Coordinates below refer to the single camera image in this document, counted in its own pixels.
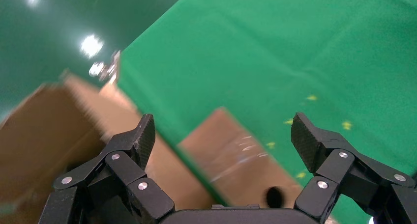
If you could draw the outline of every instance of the green cloth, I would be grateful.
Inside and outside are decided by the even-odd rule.
[[[120,88],[182,159],[175,145],[225,106],[303,185],[295,112],[391,167],[417,165],[417,0],[179,0],[121,66]],[[333,214],[369,219],[347,197]]]

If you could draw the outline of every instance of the cardboard box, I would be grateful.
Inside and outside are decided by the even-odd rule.
[[[225,109],[218,109],[181,142],[212,185],[232,206],[259,204],[278,187],[293,208],[301,186]]]
[[[136,127],[140,115],[134,107],[104,95],[67,75],[63,84],[42,85],[2,123],[0,223],[37,223],[57,176],[95,157],[114,134]],[[146,170],[177,209],[211,206],[189,199],[198,193],[210,200],[160,137]]]

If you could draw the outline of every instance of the metal screw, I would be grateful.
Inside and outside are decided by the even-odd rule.
[[[71,181],[72,181],[72,177],[67,176],[66,178],[64,178],[64,179],[61,181],[61,183],[63,183],[63,184],[68,184],[68,183],[70,183]]]
[[[119,154],[114,154],[114,155],[112,155],[112,159],[113,159],[113,160],[116,160],[116,159],[118,159],[118,158],[120,158],[120,155],[119,155]]]
[[[395,174],[394,177],[399,181],[406,181],[405,177],[400,174]]]
[[[340,152],[339,153],[339,156],[342,157],[342,158],[347,158],[348,157],[348,154],[347,153]]]
[[[139,190],[144,190],[146,189],[146,187],[148,187],[148,184],[146,182],[142,182],[138,185]]]
[[[319,185],[319,187],[322,188],[322,189],[327,189],[327,187],[328,187],[328,184],[324,181],[318,181],[317,185]]]

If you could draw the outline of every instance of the yellow mark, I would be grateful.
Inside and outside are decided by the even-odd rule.
[[[305,177],[305,172],[300,172],[299,174],[297,174],[296,178],[304,178]]]
[[[290,118],[290,119],[288,119],[287,121],[285,121],[284,122],[285,124],[293,124],[293,119],[292,118]]]
[[[315,101],[315,100],[317,100],[317,96],[310,95],[310,96],[307,97],[307,100]]]
[[[343,129],[350,130],[352,128],[352,123],[349,121],[342,122]]]
[[[274,149],[275,148],[275,142],[269,142],[267,144],[267,146],[268,146],[269,149]]]

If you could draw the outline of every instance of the hole in cardboard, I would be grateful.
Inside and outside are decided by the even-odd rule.
[[[269,208],[281,208],[284,205],[284,193],[279,187],[273,186],[268,189],[267,204]]]

